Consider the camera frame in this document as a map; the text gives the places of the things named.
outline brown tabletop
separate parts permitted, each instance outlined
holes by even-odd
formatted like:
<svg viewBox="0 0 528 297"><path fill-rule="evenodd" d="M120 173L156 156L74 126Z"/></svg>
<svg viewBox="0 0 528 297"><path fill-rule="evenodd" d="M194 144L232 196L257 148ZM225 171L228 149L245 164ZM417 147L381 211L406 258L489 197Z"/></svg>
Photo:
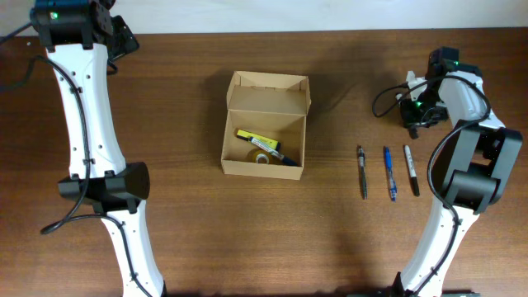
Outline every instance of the brown tabletop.
<svg viewBox="0 0 528 297"><path fill-rule="evenodd" d="M391 285L425 228L427 161L450 123L419 130L411 140L398 111L372 116L373 97L404 82L408 70L423 75L428 54L452 46L461 61L481 68L499 119L526 137L527 36L527 29L138 36L141 49L117 62L119 74L108 78L108 88L126 160L148 164L148 231L168 291L291 294ZM35 54L43 54L36 38L2 46L0 83L21 78ZM300 181L222 173L225 94L234 70L309 76L313 104ZM392 100L382 99L380 109ZM367 201L358 182L359 144ZM404 144L412 150L420 197L411 190ZM393 152L396 203L387 189L384 145ZM446 290L528 291L527 147L503 198L462 242ZM72 206L56 186L68 163L57 82L39 64L25 87L0 94L0 295L122 293L103 224L82 221L39 235Z"/></svg>

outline brown box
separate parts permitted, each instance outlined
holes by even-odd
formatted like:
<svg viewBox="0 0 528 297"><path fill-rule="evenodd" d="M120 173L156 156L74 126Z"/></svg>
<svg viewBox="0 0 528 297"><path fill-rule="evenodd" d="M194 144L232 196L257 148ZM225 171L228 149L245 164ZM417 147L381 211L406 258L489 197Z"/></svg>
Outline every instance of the brown box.
<svg viewBox="0 0 528 297"><path fill-rule="evenodd" d="M308 77L271 73L234 73L227 94L222 168L225 174L299 180L304 168ZM236 138L237 129L280 141L280 153L299 166L251 162L257 146Z"/></svg>

